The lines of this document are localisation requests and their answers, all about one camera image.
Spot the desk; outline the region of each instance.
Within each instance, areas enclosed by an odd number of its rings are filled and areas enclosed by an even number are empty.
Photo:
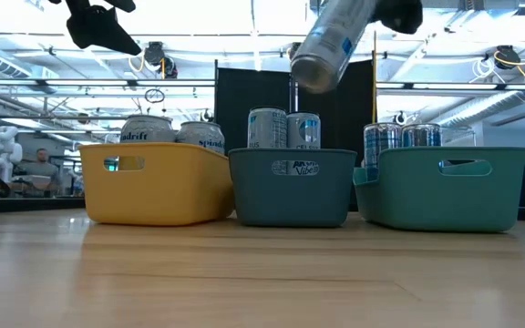
[[[487,235],[355,214],[297,230],[0,213],[0,327],[525,328],[525,222]]]

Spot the black partition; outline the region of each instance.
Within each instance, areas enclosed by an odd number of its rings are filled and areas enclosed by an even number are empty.
[[[351,63],[337,89],[322,95],[298,90],[298,110],[319,114],[322,149],[356,151],[364,157],[364,126],[372,122],[372,61]]]
[[[284,72],[218,68],[215,121],[226,138],[226,151],[245,148],[251,108],[289,110],[290,75]]]

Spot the silver can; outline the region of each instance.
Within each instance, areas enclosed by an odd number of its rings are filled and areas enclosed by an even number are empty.
[[[175,142],[171,118],[131,115],[120,131],[120,142]]]
[[[411,124],[402,127],[402,147],[441,146],[439,124]]]
[[[321,148],[321,121],[313,113],[287,115],[287,147],[290,149]]]
[[[330,0],[291,62],[294,79],[313,93],[337,86],[376,0]]]
[[[185,122],[181,124],[177,141],[206,149],[214,150],[224,155],[224,136],[220,126],[210,122]]]
[[[280,108],[251,109],[248,148],[287,148],[287,114]]]
[[[380,153],[400,147],[400,125],[375,123],[364,127],[364,161],[369,181],[378,179]]]
[[[287,115],[287,147],[290,149],[321,148],[321,121],[313,113],[297,112]],[[287,161],[287,174],[315,175],[319,166],[313,161]]]

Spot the yellow bin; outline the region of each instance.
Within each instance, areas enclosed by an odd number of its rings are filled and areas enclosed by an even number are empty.
[[[228,217],[234,209],[228,158],[167,142],[81,146],[90,219],[179,226]],[[105,160],[141,158],[142,169],[109,171]]]

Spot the white robot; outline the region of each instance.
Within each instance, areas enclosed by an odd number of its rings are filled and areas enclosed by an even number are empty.
[[[0,178],[5,183],[11,181],[13,163],[19,163],[23,157],[22,145],[15,143],[16,127],[0,127]]]

